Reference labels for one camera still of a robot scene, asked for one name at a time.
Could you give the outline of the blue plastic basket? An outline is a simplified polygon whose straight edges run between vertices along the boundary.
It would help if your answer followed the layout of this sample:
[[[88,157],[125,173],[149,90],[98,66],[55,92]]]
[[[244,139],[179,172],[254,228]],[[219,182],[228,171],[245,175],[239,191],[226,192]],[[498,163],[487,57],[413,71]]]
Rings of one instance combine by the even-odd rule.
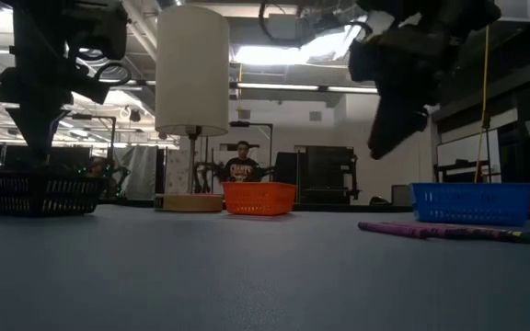
[[[423,223],[521,227],[528,220],[530,183],[413,183],[409,191]]]

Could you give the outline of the person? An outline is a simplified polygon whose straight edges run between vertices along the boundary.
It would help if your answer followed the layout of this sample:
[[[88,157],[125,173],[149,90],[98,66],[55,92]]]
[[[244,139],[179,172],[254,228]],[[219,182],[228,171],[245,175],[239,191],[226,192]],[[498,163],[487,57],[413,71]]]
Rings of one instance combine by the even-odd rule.
[[[106,158],[94,156],[90,159],[90,165],[86,175],[88,177],[106,177],[109,171],[109,162]]]
[[[237,143],[237,156],[231,158],[224,167],[224,182],[260,182],[259,164],[248,156],[250,145],[246,141]]]

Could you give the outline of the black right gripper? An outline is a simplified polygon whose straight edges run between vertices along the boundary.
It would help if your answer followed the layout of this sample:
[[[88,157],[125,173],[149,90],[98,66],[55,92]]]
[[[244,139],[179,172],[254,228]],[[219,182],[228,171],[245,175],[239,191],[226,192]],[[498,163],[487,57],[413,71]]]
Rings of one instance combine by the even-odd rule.
[[[371,13],[363,35],[349,48],[354,82],[374,82],[380,99],[367,146],[382,159],[416,132],[426,129],[443,76],[451,71],[470,32],[500,13],[421,13],[406,24],[388,13]]]

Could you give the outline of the orange plastic basket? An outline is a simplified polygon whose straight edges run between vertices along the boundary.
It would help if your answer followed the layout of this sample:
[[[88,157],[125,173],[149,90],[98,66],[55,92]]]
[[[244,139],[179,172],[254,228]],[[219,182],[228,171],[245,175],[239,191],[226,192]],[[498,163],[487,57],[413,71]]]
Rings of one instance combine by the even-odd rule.
[[[280,182],[224,182],[224,201],[231,214],[276,216],[294,207],[296,186]]]

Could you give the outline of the white air duct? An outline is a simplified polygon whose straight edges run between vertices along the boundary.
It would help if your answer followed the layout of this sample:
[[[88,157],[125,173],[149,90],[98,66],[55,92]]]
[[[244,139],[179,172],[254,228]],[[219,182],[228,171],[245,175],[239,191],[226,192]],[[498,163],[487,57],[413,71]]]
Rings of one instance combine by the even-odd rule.
[[[501,10],[500,21],[530,22],[530,0],[493,0]]]

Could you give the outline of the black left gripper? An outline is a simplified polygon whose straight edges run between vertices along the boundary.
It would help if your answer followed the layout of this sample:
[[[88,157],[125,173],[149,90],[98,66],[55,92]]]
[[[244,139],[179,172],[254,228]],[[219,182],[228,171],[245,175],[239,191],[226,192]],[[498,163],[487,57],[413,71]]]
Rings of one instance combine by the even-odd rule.
[[[89,76],[87,68],[77,64],[62,64],[49,71],[9,67],[0,74],[0,102],[57,108],[6,108],[36,163],[47,162],[59,122],[69,114],[60,107],[73,103],[73,92],[100,104],[106,99],[109,83]]]

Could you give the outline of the grey ceiling unit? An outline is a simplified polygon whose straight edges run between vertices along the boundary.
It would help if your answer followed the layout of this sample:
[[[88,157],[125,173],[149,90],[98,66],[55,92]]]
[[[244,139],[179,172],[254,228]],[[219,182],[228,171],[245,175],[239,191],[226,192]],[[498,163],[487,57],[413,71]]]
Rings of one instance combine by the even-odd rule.
[[[266,30],[272,42],[280,45],[294,45],[298,42],[295,16],[269,14]]]

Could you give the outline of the whiteboard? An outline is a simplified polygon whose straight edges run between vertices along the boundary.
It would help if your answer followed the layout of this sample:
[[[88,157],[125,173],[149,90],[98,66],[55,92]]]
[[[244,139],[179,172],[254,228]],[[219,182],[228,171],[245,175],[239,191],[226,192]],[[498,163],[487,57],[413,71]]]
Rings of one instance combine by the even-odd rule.
[[[474,134],[436,147],[439,180],[442,182],[473,182],[477,161],[481,170],[478,182],[501,183],[501,154],[496,130]]]

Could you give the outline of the white lamp with wooden base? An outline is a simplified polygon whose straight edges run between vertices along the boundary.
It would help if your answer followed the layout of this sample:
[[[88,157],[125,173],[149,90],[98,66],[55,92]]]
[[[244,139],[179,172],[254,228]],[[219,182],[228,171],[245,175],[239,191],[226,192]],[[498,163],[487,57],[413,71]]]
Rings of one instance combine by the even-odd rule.
[[[229,25],[221,14],[183,5],[158,15],[155,127],[190,142],[187,192],[165,195],[162,209],[221,211],[222,196],[194,192],[197,141],[229,128]]]

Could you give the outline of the black frame stand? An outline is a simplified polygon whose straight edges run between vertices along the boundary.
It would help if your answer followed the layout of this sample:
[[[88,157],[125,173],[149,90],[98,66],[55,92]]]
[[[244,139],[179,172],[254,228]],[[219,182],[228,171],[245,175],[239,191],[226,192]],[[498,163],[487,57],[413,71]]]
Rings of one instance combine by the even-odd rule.
[[[114,149],[115,149],[115,134],[116,134],[116,124],[117,124],[117,119],[116,117],[112,117],[112,116],[99,116],[99,115],[91,115],[91,114],[84,114],[84,113],[73,113],[73,114],[70,114],[68,115],[69,118],[73,119],[73,120],[107,120],[111,123],[111,128],[110,128],[110,142],[109,142],[109,147],[108,147],[108,151],[107,151],[107,157],[110,161],[113,161],[113,156],[114,156]]]

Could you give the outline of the black plastic basket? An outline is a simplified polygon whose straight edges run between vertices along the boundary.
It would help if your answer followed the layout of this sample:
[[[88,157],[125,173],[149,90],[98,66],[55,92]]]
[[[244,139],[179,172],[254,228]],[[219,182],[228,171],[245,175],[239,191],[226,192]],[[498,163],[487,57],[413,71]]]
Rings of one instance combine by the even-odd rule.
[[[91,213],[105,178],[50,173],[0,172],[0,215],[58,217]]]

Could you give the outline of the black equipment row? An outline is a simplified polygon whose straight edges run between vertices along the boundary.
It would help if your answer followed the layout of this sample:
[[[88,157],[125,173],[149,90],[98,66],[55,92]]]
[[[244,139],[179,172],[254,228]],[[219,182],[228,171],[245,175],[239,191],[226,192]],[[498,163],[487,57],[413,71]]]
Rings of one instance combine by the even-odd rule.
[[[48,164],[41,165],[26,145],[0,144],[0,171],[26,172],[48,168],[57,172],[81,172],[89,165],[90,149],[87,147],[53,147],[47,158]]]

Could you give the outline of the purple crayon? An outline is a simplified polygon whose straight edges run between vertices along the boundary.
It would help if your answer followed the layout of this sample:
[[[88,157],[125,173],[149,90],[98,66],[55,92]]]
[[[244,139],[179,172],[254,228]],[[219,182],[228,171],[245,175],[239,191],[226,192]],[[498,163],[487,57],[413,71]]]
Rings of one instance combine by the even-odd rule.
[[[430,234],[422,228],[396,225],[393,223],[358,223],[358,228],[362,231],[367,232],[390,234],[418,239],[427,239],[430,237]]]
[[[422,229],[429,237],[443,239],[497,240],[508,242],[516,240],[516,237],[511,232],[491,228],[466,227],[443,223],[389,223],[389,225]]]

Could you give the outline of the grey cover cloth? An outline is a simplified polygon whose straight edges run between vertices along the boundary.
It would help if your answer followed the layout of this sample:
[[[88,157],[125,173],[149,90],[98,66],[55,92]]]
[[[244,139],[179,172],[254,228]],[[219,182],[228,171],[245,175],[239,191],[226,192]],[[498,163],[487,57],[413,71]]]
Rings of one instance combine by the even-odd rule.
[[[127,200],[151,200],[156,193],[157,148],[128,146],[114,151],[114,163],[129,175],[120,184],[121,196]]]

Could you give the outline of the black cabinet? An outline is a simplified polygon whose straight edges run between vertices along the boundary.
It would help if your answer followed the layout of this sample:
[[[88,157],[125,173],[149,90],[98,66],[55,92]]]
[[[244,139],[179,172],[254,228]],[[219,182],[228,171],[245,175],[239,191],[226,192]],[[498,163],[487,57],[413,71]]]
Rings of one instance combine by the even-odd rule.
[[[357,161],[352,147],[308,145],[277,153],[272,180],[295,185],[297,204],[350,205],[361,192]]]

